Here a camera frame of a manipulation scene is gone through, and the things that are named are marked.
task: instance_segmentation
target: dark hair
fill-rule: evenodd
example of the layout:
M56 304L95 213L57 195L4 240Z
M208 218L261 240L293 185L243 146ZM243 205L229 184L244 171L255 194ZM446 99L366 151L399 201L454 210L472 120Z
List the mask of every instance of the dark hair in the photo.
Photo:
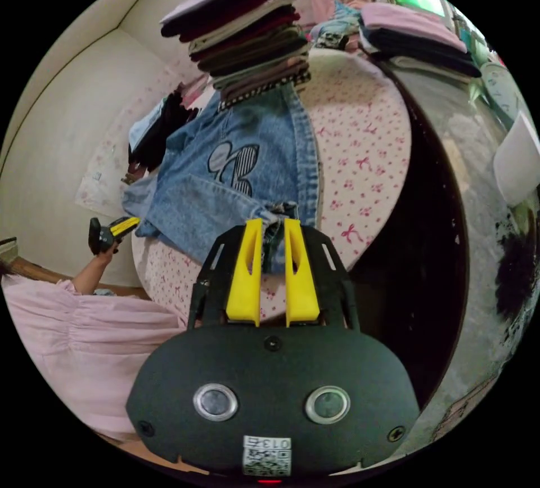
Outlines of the dark hair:
M13 272L10 265L0 259L0 279L2 278L2 276L10 276L13 274L15 273Z

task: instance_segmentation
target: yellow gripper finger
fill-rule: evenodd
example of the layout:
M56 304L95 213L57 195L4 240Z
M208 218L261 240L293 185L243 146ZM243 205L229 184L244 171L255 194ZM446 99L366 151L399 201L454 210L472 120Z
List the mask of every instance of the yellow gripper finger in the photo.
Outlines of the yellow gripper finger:
M287 326L317 321L319 303L299 220L285 220L285 294Z
M227 301L226 312L231 321L252 321L255 326L260 324L262 243L263 221L248 221Z

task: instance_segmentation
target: black tool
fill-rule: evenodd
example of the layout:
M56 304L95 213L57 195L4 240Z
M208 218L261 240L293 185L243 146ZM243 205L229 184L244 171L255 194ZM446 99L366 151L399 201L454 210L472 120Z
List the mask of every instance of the black tool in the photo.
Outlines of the black tool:
M111 249L114 243L120 244L122 239L141 223L140 218L124 216L107 226L102 226L97 218L90 220L88 228L88 246L96 256Z
M388 458L419 406L399 358L360 331L331 240L286 220L287 322L267 328L254 230L216 240L186 332L139 371L126 405L138 435L165 460L232 477L319 477Z

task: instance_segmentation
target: pink dress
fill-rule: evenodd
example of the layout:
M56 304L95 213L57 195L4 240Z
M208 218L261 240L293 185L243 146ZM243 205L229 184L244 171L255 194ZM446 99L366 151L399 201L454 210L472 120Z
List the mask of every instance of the pink dress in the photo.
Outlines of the pink dress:
M72 413L105 436L138 439L125 412L135 377L185 322L139 298L80 295L70 281L4 276L2 290L23 345Z

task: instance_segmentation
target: wooden floor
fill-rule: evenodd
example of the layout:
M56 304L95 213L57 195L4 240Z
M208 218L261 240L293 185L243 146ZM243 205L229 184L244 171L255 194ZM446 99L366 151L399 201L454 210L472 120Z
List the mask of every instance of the wooden floor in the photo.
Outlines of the wooden floor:
M31 278L32 280L47 281L55 284L59 280L70 280L72 278L72 276L58 274L56 272L47 270L46 268L40 267L39 265L35 265L34 263L30 263L30 261L27 261L22 257L17 257L10 266L15 272L17 272L17 274ZM136 295L139 298L150 300L146 294L146 291L142 287L122 287L118 285L99 284L99 288L110 289L119 297Z

